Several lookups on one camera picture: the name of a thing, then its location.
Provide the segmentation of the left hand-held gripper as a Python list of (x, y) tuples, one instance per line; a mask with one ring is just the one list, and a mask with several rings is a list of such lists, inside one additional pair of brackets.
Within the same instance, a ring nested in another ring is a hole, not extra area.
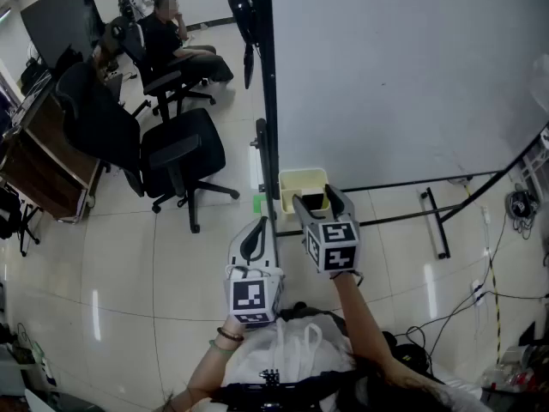
[[(262, 216), (232, 240), (224, 289), (228, 314), (246, 327), (262, 327), (278, 316), (285, 275), (277, 268), (275, 236), (270, 219)], [(247, 267), (250, 264), (265, 268)]]

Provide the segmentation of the large white board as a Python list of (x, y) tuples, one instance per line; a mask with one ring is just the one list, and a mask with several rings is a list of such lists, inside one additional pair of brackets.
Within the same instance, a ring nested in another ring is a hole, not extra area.
[(344, 191), (484, 175), (549, 124), (549, 0), (245, 0), (256, 14), (268, 216), (285, 171)]

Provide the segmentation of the pale yellow plastic bin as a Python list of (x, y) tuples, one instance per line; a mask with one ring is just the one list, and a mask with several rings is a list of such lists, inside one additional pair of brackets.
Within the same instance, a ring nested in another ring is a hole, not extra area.
[[(303, 190), (320, 189), (325, 192), (325, 185), (328, 183), (327, 173), (322, 168), (300, 169), (293, 171), (282, 171), (279, 173), (279, 187), (281, 197), (281, 210), (285, 215), (293, 215), (292, 198), (294, 194), (301, 197)], [(330, 208), (329, 200), (325, 193), (326, 211)]]

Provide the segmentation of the glossy black bag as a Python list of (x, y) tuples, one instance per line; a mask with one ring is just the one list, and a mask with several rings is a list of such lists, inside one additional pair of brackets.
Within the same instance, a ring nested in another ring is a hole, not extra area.
[(238, 25), (239, 32), (246, 45), (258, 44), (256, 35), (256, 11), (251, 0), (227, 0), (232, 17)]

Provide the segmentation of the person's right forearm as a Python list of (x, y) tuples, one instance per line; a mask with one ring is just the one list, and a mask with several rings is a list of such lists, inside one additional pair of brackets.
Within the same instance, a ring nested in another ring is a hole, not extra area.
[(432, 380), (412, 371), (392, 355), (353, 275), (341, 272), (331, 279), (339, 295), (354, 355), (372, 363), (389, 382), (396, 385), (436, 386)]

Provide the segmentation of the black flat panel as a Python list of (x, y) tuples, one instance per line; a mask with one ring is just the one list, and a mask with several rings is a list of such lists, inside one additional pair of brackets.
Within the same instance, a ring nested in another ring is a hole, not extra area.
[(244, 87), (245, 89), (250, 88), (250, 84), (254, 72), (254, 63), (255, 63), (255, 44), (247, 43), (244, 50)]

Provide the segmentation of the white plastic bag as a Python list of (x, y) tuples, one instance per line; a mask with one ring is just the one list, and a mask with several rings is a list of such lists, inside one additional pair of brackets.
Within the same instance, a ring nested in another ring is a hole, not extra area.
[[(298, 383), (323, 373), (346, 373), (359, 367), (350, 355), (351, 346), (343, 334), (342, 318), (312, 313), (252, 331), (227, 362), (223, 387), (261, 384), (261, 373), (273, 370), (282, 383)], [(491, 412), (481, 401), (481, 389), (457, 378), (438, 364), (426, 370), (426, 377), (440, 385), (437, 393), (451, 412)]]

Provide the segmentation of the brown wooden desk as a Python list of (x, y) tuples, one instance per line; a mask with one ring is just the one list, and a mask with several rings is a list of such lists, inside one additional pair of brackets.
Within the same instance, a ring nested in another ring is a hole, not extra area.
[(0, 135), (0, 179), (55, 220), (75, 224), (95, 204), (92, 188), (100, 161), (69, 144), (63, 119), (55, 82), (46, 77)]

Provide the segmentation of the white metal rack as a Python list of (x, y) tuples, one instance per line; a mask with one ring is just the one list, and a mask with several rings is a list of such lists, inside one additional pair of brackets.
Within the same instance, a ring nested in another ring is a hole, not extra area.
[(521, 176), (540, 202), (549, 202), (549, 126), (522, 159)]

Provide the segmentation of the black office chair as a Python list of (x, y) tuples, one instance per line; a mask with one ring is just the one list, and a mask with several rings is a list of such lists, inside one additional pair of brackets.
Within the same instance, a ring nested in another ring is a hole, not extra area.
[(119, 48), (136, 66), (142, 81), (143, 94), (154, 97), (158, 103), (153, 108), (154, 116), (160, 115), (163, 122), (170, 118), (169, 104), (177, 102), (177, 114), (182, 111), (185, 98), (205, 99), (214, 106), (216, 99), (211, 94), (193, 91), (197, 85), (207, 86), (205, 78), (188, 79), (181, 72), (182, 58), (176, 58), (164, 69), (155, 70), (145, 49), (141, 26), (123, 16), (115, 18), (108, 31)]
[(207, 179), (226, 165), (225, 150), (204, 108), (183, 112), (141, 132), (137, 119), (113, 97), (94, 67), (72, 65), (57, 82), (63, 133), (85, 155), (118, 167), (139, 197), (153, 199), (154, 213), (177, 197), (189, 211), (190, 230), (199, 233), (195, 193), (212, 191), (237, 200), (238, 191)]

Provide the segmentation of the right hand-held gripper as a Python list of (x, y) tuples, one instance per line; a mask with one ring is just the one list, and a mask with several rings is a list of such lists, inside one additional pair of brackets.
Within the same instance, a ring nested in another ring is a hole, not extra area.
[(325, 193), (332, 221), (313, 214), (299, 195), (292, 198), (294, 213), (305, 230), (306, 253), (319, 273), (350, 272), (357, 268), (360, 250), (354, 204), (334, 185), (326, 184)]

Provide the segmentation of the large black screen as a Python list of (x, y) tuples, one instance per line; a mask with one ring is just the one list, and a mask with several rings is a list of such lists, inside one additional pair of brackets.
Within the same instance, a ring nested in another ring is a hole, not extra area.
[(106, 30), (94, 0), (38, 0), (22, 10), (21, 18), (55, 77), (91, 58)]

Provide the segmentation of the person's left forearm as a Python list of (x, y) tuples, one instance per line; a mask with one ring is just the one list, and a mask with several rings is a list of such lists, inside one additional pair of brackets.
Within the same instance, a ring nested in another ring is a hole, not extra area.
[(244, 341), (244, 329), (234, 316), (228, 316), (217, 328), (217, 336), (210, 342), (185, 390), (170, 395), (154, 412), (190, 412), (199, 402), (210, 398), (221, 387), (227, 362)]

